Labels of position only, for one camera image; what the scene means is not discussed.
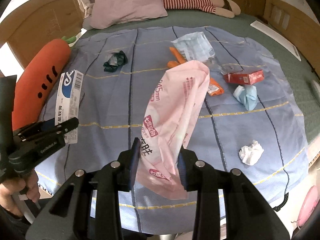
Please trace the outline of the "left hand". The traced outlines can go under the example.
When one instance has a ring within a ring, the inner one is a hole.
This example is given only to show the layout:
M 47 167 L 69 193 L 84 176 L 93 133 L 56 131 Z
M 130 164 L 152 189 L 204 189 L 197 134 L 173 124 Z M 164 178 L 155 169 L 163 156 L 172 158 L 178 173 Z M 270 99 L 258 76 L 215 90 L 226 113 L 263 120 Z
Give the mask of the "left hand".
M 12 195 L 20 193 L 23 189 L 27 188 L 27 198 L 36 203 L 40 198 L 38 180 L 35 170 L 31 170 L 27 177 L 7 179 L 1 183 L 1 207 L 17 217 L 22 217 L 23 213 L 18 208 Z

